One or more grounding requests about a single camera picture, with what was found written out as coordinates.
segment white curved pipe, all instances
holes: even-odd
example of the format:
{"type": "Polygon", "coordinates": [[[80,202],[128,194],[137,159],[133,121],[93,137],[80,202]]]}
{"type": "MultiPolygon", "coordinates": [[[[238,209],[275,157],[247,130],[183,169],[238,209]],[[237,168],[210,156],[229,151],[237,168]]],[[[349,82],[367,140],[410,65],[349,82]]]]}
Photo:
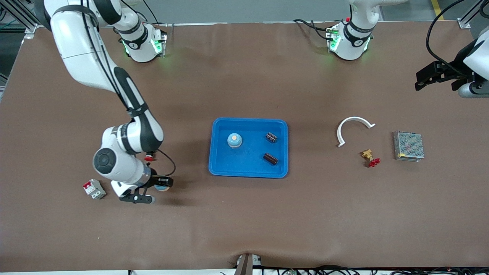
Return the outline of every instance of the white curved pipe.
{"type": "Polygon", "coordinates": [[[365,126],[367,126],[367,128],[372,128],[375,126],[375,123],[373,124],[370,124],[370,122],[368,122],[366,119],[364,118],[361,118],[359,116],[351,116],[351,117],[348,117],[348,118],[345,118],[338,126],[338,129],[336,131],[336,135],[338,136],[338,141],[339,141],[339,145],[338,147],[341,147],[343,146],[343,144],[345,144],[345,140],[343,139],[343,136],[341,136],[341,127],[343,126],[343,124],[345,124],[345,122],[347,121],[358,121],[358,122],[361,122],[363,123],[365,126]]]}

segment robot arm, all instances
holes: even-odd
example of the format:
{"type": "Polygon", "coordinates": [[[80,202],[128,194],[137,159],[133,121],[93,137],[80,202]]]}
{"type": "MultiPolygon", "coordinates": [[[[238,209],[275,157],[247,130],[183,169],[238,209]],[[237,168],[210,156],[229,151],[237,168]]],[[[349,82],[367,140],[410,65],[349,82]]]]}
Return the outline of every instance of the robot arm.
{"type": "Polygon", "coordinates": [[[348,0],[352,11],[349,21],[329,29],[328,49],[345,60],[359,58],[370,42],[379,20],[381,5],[397,5],[408,0],[348,0]]]}
{"type": "Polygon", "coordinates": [[[434,61],[416,73],[417,91],[429,84],[455,80],[452,90],[463,98],[489,98],[489,27],[461,49],[450,66],[434,61]]]}
{"type": "Polygon", "coordinates": [[[149,28],[135,20],[137,15],[131,9],[122,9],[118,0],[50,0],[45,3],[45,11],[50,16],[56,46],[70,75],[86,86],[116,93],[131,117],[129,123],[105,130],[102,145],[93,157],[93,167],[112,180],[112,187],[122,201],[153,202],[151,196],[131,192],[139,188],[146,190],[152,185],[169,188],[170,179],[154,178],[156,172],[135,155],[156,151],[163,142],[163,130],[131,77],[108,55],[98,32],[100,25],[107,23],[112,23],[119,33],[133,37],[140,32],[144,39],[135,43],[132,57],[154,57],[156,51],[148,38],[149,28]]]}

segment brown table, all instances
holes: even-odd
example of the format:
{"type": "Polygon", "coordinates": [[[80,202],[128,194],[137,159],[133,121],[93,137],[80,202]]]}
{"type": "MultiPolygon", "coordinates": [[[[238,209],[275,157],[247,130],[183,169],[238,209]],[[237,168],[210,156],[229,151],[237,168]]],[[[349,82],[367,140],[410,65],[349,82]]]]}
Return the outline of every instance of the brown table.
{"type": "MultiPolygon", "coordinates": [[[[314,267],[489,265],[487,100],[449,83],[414,91],[433,61],[429,23],[379,23],[369,50],[346,62],[314,30],[294,24],[175,27],[168,55],[127,58],[103,29],[114,61],[137,83],[178,164],[155,205],[107,196],[91,159],[104,129],[129,121],[117,97],[67,73],[53,38],[26,40],[0,105],[0,271],[227,268],[242,253],[263,264],[314,267]],[[336,127],[346,144],[337,148],[336,127]],[[212,176],[214,119],[281,118],[289,174],[280,180],[212,176]],[[423,136],[426,159],[394,159],[392,132],[423,136]],[[371,149],[382,163],[364,166],[371,149]]],[[[451,60],[471,40],[440,22],[432,47],[451,60]]],[[[164,173],[163,157],[152,164],[164,173]]]]}

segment blue plastic tray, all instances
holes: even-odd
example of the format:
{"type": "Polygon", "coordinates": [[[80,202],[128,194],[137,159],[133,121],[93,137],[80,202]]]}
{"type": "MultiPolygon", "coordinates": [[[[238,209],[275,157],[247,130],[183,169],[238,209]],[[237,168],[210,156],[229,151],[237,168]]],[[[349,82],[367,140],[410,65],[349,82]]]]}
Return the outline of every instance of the blue plastic tray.
{"type": "Polygon", "coordinates": [[[220,117],[212,126],[209,171],[216,176],[283,178],[289,171],[287,123],[281,119],[220,117]],[[271,143],[268,132],[277,136],[271,143]],[[237,133],[243,138],[238,148],[227,144],[227,137],[237,133]],[[265,153],[278,158],[276,165],[263,159],[265,153]]]}

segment blue cylindrical object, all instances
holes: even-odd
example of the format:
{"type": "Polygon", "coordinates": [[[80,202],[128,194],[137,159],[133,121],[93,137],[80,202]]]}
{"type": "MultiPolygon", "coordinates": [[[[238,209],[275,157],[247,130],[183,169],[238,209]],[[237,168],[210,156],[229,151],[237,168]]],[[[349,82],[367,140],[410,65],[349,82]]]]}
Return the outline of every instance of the blue cylindrical object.
{"type": "Polygon", "coordinates": [[[232,133],[227,137],[227,144],[231,146],[231,148],[238,148],[241,146],[243,139],[237,133],[232,133]]]}
{"type": "Polygon", "coordinates": [[[170,188],[168,186],[155,185],[155,189],[158,191],[164,192],[170,188]]]}

